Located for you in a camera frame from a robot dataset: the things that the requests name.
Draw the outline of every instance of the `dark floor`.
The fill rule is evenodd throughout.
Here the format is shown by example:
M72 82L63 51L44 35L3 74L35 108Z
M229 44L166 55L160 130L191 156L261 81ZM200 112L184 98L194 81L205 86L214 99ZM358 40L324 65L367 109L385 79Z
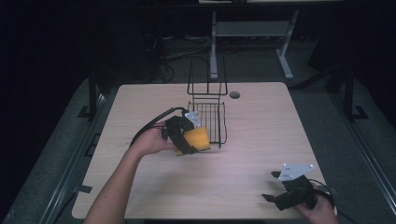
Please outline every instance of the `dark floor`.
M168 55L199 45L197 41L199 40L168 40L166 42ZM290 43L287 58L295 79L286 80L275 54L275 49L280 43L281 40L254 39L245 41L242 48L241 44L238 44L232 46L232 50L220 52L219 56L224 57L228 81L284 82L291 87L318 73L307 65L316 42L293 41ZM161 75L152 83L162 83L163 76L169 79L172 74L171 82L186 83L191 56L194 57L195 73L204 75L207 69L207 52L169 61L168 66L171 69L161 67ZM349 122L342 112L343 90L335 94L327 93L325 86L328 80L329 77L324 77L302 90L290 91L290 95L321 171L334 193L336 206L357 223L396 223L396 213L390 206L394 198L387 198L387 194L384 193L386 189L381 186L381 179L377 178L372 162L364 156L367 154L367 149L374 154L385 178L391 186L396 186L394 166L396 131L359 81L355 82L354 103L363 108L368 119ZM84 156L85 150L94 135L102 131L116 94L117 88L113 88L106 95L106 99L99 102L95 119L88 122L87 119L78 118L80 109L89 103L88 81L81 83L4 223L51 223L58 215L56 223L82 222L71 216L75 200L73 188L79 186L84 178L91 160L90 157ZM352 223L343 216L339 216L339 219L341 223ZM143 220L127 221L128 223L143 222ZM159 222L184 223L184 221L154 220L147 220L145 223ZM241 220L235 223L262 222ZM265 223L306 223L306 221L265 220Z

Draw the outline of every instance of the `tabletop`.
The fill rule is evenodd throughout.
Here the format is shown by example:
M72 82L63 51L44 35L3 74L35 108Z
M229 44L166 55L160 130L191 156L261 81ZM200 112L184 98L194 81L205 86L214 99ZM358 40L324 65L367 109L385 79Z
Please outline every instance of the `tabletop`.
M195 88L205 84L195 84ZM262 194L284 193L271 176L283 164L313 164L308 178L324 179L289 91L283 83L228 83L223 95L227 141L207 151L177 157L172 151L146 156L138 167L125 217L279 219L300 218L294 209L279 211ZM73 217L84 218L117 167L134 134L170 107L188 106L187 84L120 87Z

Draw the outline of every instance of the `wire rack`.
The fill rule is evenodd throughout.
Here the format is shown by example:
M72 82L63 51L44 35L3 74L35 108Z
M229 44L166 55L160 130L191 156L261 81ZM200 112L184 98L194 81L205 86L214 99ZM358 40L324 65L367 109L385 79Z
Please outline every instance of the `wire rack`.
M189 110L198 111L201 124L207 129L209 143L218 144L221 147L227 141L225 104L220 101L222 95L228 94L225 71L224 75L219 75L216 81L211 80L209 72L207 72L205 85L194 84L192 59L187 88L187 94L192 96L192 101L189 101Z

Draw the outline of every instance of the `forearm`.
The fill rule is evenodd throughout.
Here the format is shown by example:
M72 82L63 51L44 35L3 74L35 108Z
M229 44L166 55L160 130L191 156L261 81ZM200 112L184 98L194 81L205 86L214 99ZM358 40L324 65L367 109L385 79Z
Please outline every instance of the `forearm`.
M128 149L96 197L85 223L122 223L134 175L142 156Z

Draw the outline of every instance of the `shelf leg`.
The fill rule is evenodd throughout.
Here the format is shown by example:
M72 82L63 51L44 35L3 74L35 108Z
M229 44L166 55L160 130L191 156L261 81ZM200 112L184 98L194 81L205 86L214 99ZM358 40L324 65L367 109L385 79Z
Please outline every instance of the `shelf leg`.
M283 43L283 46L281 49L276 50L276 56L279 59L280 66L282 66L283 73L285 74L286 79L294 79L293 74L291 73L288 61L286 60L286 50L288 49L289 42L291 39L291 35L293 34L294 30L294 24L297 20L299 10L294 10L291 19L289 22L288 30L286 31L285 34L285 42Z
M216 58L216 11L213 11L212 18L212 50L210 51L210 79L216 80L218 74L218 60Z

